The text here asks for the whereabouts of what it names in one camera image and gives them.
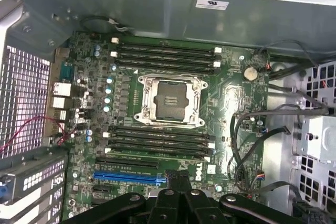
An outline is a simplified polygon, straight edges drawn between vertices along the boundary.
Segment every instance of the cpu socket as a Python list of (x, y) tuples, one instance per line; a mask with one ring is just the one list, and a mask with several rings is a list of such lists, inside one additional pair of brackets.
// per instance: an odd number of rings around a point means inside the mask
[(201, 90), (208, 87), (197, 77), (148, 74), (140, 76), (143, 84), (142, 109), (134, 118), (153, 127), (203, 126), (199, 118)]

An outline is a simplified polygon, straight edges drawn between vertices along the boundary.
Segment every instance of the black pcie slot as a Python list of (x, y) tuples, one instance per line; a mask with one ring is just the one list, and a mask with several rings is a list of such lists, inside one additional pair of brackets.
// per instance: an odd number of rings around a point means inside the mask
[(168, 131), (168, 130), (157, 130), (151, 128), (143, 128), (143, 127), (128, 127), (128, 126), (112, 126), (109, 128), (112, 132), (146, 132), (148, 134), (158, 134), (158, 135), (165, 135), (165, 136), (176, 136), (176, 137), (192, 137), (194, 139), (206, 139), (211, 140), (211, 136), (206, 133), (196, 133), (190, 130), (185, 131)]
[(107, 199), (92, 199), (91, 200), (91, 206), (95, 207), (95, 206), (98, 206), (98, 205), (101, 205), (105, 202), (107, 202), (108, 200)]
[(125, 144), (112, 144), (109, 145), (110, 148), (122, 151), (122, 150), (130, 150), (130, 151), (140, 151), (140, 152), (149, 152), (149, 153), (167, 153), (172, 155), (182, 155), (182, 156), (198, 156), (204, 157), (207, 154), (202, 152), (187, 152), (183, 150), (173, 150), (173, 149), (162, 149), (162, 148), (152, 148), (152, 147), (141, 147), (136, 145), (125, 145)]
[(177, 65), (183, 67), (197, 67), (197, 68), (204, 68), (204, 69), (212, 69), (213, 62), (197, 62), (195, 60), (188, 60), (188, 59), (166, 59), (166, 58), (150, 58), (146, 57), (146, 55), (125, 55), (123, 53), (118, 55), (118, 60), (129, 60), (129, 61), (141, 61), (147, 63), (158, 63), (158, 64), (165, 64), (165, 65)]
[(215, 69), (193, 69), (193, 68), (184, 68), (182, 66), (165, 66), (165, 65), (150, 65), (147, 62), (125, 62), (121, 60), (116, 60), (115, 63), (120, 67), (129, 67), (129, 68), (143, 68), (143, 69), (153, 69), (153, 70), (162, 70), (162, 71), (171, 71), (171, 72), (184, 72), (184, 73), (193, 73), (193, 74), (213, 74)]
[(208, 49), (195, 49), (195, 48), (185, 48), (185, 47), (171, 47), (171, 46), (159, 46), (143, 43), (121, 43), (119, 46), (120, 49), (129, 49), (129, 50), (148, 50), (148, 51), (173, 51), (177, 53), (187, 53), (187, 54), (203, 54), (203, 55), (212, 55), (213, 52)]
[(143, 160), (121, 159), (112, 157), (96, 157), (96, 164), (100, 165), (124, 165), (135, 167), (148, 167), (158, 169), (159, 163)]
[(195, 60), (201, 62), (213, 62), (217, 57), (215, 55), (184, 55), (177, 54), (175, 52), (150, 52), (150, 51), (140, 51), (140, 50), (122, 50), (119, 52), (119, 55), (130, 55), (133, 57), (147, 57), (147, 58), (173, 58), (179, 60)]
[(152, 134), (146, 133), (126, 133), (126, 132), (118, 132), (115, 134), (115, 137), (130, 137), (130, 138), (137, 138), (137, 139), (148, 139), (151, 138), (153, 141), (171, 141), (173, 143), (182, 143), (182, 144), (200, 144), (207, 146), (207, 140), (195, 140), (192, 138), (183, 138), (183, 137), (163, 137), (163, 136), (156, 136)]
[(139, 140), (136, 138), (129, 139), (111, 139), (109, 140), (111, 143), (122, 143), (122, 144), (132, 144), (138, 146), (149, 146), (149, 147), (158, 147), (158, 148), (170, 148), (174, 150), (186, 150), (186, 151), (199, 151), (207, 153), (208, 148), (202, 145), (187, 145), (183, 143), (173, 143), (168, 141), (158, 142), (157, 140), (147, 139), (147, 140)]
[(92, 191), (94, 193), (110, 193), (111, 192), (111, 187), (110, 186), (104, 186), (104, 185), (94, 185), (92, 188)]

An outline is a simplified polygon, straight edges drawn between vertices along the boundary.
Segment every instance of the green circuit board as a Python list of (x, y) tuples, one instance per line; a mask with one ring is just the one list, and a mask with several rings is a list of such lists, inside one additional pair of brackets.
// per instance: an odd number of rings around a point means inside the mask
[[(82, 79), (85, 81), (87, 90), (92, 92), (90, 96), (79, 98), (77, 104), (81, 108), (92, 111), (90, 120), (83, 122), (87, 124), (87, 129), (93, 132), (90, 142), (87, 141), (85, 134), (67, 141), (67, 146), (70, 148), (70, 160), (63, 219), (125, 193), (137, 192), (148, 196), (151, 190), (166, 187), (165, 183), (156, 185), (95, 179), (93, 174), (97, 170), (162, 177), (166, 169), (187, 169), (192, 187), (209, 190), (217, 200), (226, 193), (239, 193), (234, 186), (234, 181), (228, 176), (228, 162), (232, 157), (230, 121), (234, 113), (239, 115), (266, 109), (268, 72), (259, 71), (258, 78), (254, 81), (245, 80), (242, 72), (249, 66), (254, 66), (258, 70), (264, 68), (269, 63), (268, 55), (256, 56), (254, 50), (248, 48), (120, 36), (119, 44), (134, 44), (137, 45), (136, 47), (145, 45), (206, 51), (214, 48), (221, 49), (221, 52), (217, 53), (220, 56), (220, 68), (211, 74), (198, 74), (197, 71), (186, 73), (188, 69), (182, 68), (180, 70), (163, 69), (160, 68), (159, 62), (143, 68), (142, 65), (138, 67), (135, 64), (123, 66), (116, 63), (117, 57), (111, 56), (111, 52), (118, 51), (118, 44), (112, 43), (111, 37), (75, 33), (70, 40), (69, 58), (62, 66), (60, 81), (76, 83), (78, 78)], [(109, 137), (113, 134), (111, 132), (113, 127), (114, 129), (118, 127), (151, 129), (150, 126), (144, 127), (144, 124), (134, 117), (141, 112), (143, 106), (144, 85), (139, 82), (139, 77), (148, 74), (191, 76), (207, 83), (207, 88), (201, 91), (199, 101), (199, 118), (204, 120), (204, 125), (193, 129), (169, 126), (164, 128), (168, 132), (182, 132), (187, 135), (191, 133), (209, 135), (211, 152), (206, 157), (186, 155), (183, 152), (172, 155), (167, 152), (144, 151), (140, 147), (138, 150), (132, 148), (120, 150), (111, 147)], [(107, 83), (107, 79), (112, 79), (112, 82)], [(111, 90), (109, 94), (106, 93), (106, 88)], [(105, 98), (109, 98), (111, 102), (106, 104)], [(264, 118), (253, 118), (243, 122), (238, 138), (238, 146), (244, 141), (240, 151), (242, 155), (249, 150), (257, 137), (262, 135), (265, 130), (264, 125)], [(252, 158), (245, 164), (251, 177), (261, 169), (262, 152), (262, 146), (259, 146)], [(97, 158), (123, 159), (125, 164), (98, 165)], [(127, 165), (127, 161), (157, 162), (158, 166), (155, 168), (135, 167)], [(234, 173), (234, 167), (235, 162), (233, 161), (229, 168), (230, 174)], [(97, 185), (108, 186), (109, 190), (93, 191), (94, 186)]]

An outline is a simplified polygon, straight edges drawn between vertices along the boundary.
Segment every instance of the motherboard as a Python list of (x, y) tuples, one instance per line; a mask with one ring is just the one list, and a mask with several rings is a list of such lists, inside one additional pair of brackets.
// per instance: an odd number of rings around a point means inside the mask
[[(233, 115), (265, 110), (269, 56), (254, 49), (77, 32), (52, 105), (71, 131), (63, 219), (122, 194), (165, 188), (167, 169), (193, 188), (239, 193), (232, 174)], [(246, 118), (246, 153), (267, 128)], [(245, 163), (261, 170), (262, 145)]]

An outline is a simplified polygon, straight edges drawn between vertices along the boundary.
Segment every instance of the sticker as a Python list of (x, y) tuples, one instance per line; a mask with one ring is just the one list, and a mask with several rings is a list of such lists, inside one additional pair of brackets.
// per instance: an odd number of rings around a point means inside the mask
[(197, 8), (215, 9), (215, 10), (226, 10), (229, 2), (215, 1), (215, 0), (197, 0)]

